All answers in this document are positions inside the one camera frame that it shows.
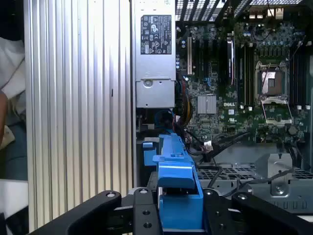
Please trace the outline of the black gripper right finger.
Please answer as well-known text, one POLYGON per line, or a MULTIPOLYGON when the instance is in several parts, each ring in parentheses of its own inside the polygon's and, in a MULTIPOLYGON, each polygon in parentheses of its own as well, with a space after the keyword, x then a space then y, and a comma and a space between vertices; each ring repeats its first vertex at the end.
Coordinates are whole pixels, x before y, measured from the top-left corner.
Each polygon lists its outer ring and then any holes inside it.
POLYGON ((203 225, 207 235, 311 235, 313 224, 252 194, 225 199, 203 190, 203 225))

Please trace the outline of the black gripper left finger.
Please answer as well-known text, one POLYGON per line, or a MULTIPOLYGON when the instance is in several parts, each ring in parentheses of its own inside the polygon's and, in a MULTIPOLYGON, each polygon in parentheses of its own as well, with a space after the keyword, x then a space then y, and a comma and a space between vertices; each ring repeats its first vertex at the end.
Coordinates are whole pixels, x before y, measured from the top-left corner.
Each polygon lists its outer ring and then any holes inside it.
POLYGON ((122 197, 107 190, 34 230, 34 235, 161 235, 151 191, 136 189, 122 197))

